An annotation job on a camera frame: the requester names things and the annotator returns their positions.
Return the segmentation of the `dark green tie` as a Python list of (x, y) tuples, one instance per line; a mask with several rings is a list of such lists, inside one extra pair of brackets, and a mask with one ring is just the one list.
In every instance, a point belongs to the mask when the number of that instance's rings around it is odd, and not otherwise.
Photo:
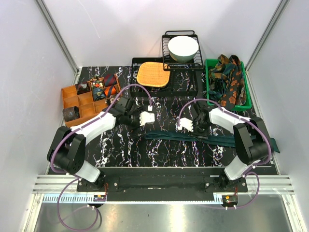
[(173, 140), (187, 142), (203, 142), (210, 145), (220, 145), (225, 147), (235, 147), (235, 139), (233, 135), (208, 135), (207, 138), (196, 138), (186, 133), (153, 131), (144, 135), (149, 140)]

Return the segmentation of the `brown blue tie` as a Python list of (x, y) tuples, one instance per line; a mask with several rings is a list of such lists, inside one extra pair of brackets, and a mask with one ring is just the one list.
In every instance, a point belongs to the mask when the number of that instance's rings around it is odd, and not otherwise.
[(62, 110), (62, 114), (63, 114), (65, 122), (69, 122), (69, 121), (76, 120), (76, 119), (80, 118), (78, 106), (65, 108), (65, 109)]

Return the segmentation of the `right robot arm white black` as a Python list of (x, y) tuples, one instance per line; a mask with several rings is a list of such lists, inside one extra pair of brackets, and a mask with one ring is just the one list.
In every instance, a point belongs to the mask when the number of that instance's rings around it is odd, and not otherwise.
[(264, 121), (234, 114), (216, 105), (195, 101), (191, 135), (200, 141), (210, 140), (210, 126), (217, 124), (233, 134), (236, 156), (220, 173), (217, 185), (223, 191), (233, 191), (241, 179), (256, 165), (269, 162), (273, 145)]

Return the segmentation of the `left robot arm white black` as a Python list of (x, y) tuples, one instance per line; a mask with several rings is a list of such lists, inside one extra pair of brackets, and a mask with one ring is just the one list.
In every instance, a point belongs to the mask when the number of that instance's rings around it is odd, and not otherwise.
[(85, 179), (93, 191), (100, 191), (104, 187), (104, 179), (100, 177), (100, 170), (85, 160), (86, 146), (119, 125), (133, 130), (139, 128), (140, 115), (147, 109), (147, 106), (137, 106), (130, 98), (120, 97), (115, 104), (110, 104), (83, 124), (71, 128), (59, 127), (47, 153), (50, 167), (55, 173), (65, 171)]

